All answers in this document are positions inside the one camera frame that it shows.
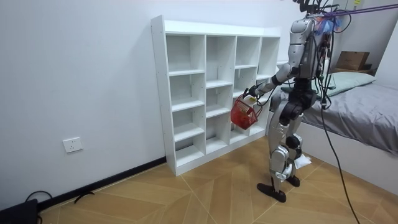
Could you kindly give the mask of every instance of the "red basket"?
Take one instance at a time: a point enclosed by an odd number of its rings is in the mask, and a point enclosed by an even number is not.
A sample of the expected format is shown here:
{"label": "red basket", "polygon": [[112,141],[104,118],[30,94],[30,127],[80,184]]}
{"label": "red basket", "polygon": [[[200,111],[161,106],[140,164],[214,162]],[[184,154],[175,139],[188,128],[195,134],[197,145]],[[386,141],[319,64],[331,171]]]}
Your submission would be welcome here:
{"label": "red basket", "polygon": [[231,121],[232,123],[238,125],[240,128],[246,130],[254,123],[257,122],[257,117],[260,115],[262,108],[258,112],[245,104],[242,101],[242,95],[235,101],[234,106],[231,110]]}

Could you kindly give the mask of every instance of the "wooden floor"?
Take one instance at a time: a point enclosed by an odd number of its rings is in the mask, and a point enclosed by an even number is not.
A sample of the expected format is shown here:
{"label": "wooden floor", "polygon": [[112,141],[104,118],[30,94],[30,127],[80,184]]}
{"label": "wooden floor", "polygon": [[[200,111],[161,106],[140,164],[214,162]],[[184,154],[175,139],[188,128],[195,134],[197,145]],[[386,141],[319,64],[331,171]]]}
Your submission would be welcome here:
{"label": "wooden floor", "polygon": [[[260,193],[270,184],[267,138],[175,177],[167,165],[42,212],[44,224],[356,223],[338,170],[313,158],[298,171],[299,188],[283,183],[287,202]],[[345,173],[361,223],[398,223],[398,197]]]}

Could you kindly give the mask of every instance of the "bed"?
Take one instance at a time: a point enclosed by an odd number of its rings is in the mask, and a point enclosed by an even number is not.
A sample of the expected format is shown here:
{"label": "bed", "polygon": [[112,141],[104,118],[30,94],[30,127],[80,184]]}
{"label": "bed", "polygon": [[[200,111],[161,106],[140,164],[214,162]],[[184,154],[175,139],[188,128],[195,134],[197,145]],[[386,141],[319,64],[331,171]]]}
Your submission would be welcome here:
{"label": "bed", "polygon": [[[344,88],[330,97],[332,104],[324,118],[342,168],[398,195],[398,90],[377,85],[370,77],[360,77],[367,80],[355,83],[354,88],[345,87],[341,78],[347,80],[340,75],[336,86]],[[304,112],[297,134],[303,137],[304,152],[336,166],[320,110],[317,101]]]}

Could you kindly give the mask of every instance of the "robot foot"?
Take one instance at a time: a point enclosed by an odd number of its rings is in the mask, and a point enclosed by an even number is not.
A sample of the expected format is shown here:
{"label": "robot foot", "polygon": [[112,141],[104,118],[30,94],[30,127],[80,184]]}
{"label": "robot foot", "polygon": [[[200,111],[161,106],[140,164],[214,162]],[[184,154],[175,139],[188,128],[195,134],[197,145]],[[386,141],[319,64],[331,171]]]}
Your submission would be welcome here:
{"label": "robot foot", "polygon": [[273,186],[258,183],[257,189],[282,203],[286,202],[286,194],[281,190],[279,192],[276,192]]}
{"label": "robot foot", "polygon": [[286,179],[286,181],[289,182],[294,187],[299,187],[300,186],[300,179],[298,177],[296,177],[296,176],[289,177],[288,179]]}

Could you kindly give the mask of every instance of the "bed frame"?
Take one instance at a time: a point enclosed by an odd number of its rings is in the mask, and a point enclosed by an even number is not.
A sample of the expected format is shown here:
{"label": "bed frame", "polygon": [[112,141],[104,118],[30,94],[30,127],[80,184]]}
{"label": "bed frame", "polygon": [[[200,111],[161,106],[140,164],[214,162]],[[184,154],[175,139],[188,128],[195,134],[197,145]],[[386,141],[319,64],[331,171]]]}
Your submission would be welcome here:
{"label": "bed frame", "polygon": [[[302,123],[297,134],[303,137],[303,152],[337,167],[323,129]],[[398,195],[398,156],[331,132],[329,137],[343,170]]]}

